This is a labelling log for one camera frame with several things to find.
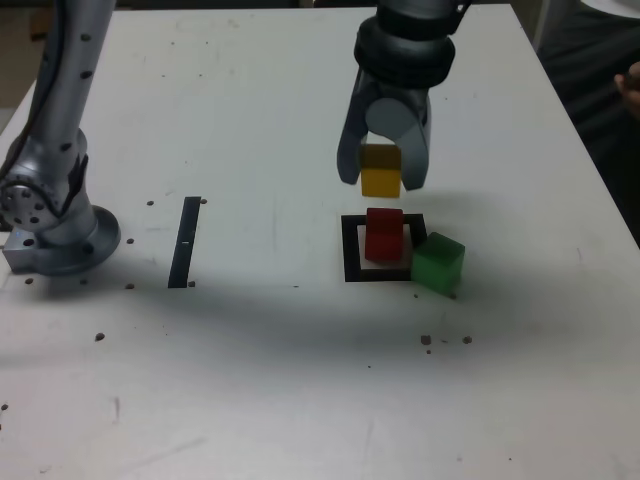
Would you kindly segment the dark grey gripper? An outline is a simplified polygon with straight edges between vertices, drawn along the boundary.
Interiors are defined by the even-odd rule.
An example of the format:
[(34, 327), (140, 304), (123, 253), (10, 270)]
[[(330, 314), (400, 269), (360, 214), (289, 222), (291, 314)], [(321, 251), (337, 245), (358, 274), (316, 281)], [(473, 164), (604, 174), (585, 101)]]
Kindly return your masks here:
[(430, 164), (429, 90), (385, 84), (358, 69), (337, 149), (339, 177), (346, 184), (355, 185), (358, 181), (360, 146), (368, 129), (391, 140), (400, 150), (404, 188), (421, 189)]

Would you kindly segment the person's hand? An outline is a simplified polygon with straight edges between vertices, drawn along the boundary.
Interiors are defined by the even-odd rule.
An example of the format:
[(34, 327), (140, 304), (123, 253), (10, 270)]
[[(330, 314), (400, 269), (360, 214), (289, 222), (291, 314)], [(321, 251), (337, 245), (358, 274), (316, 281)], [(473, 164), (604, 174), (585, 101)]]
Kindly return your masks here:
[(617, 74), (614, 82), (626, 107), (629, 111), (639, 116), (640, 94), (639, 94), (639, 63), (632, 64), (626, 73)]

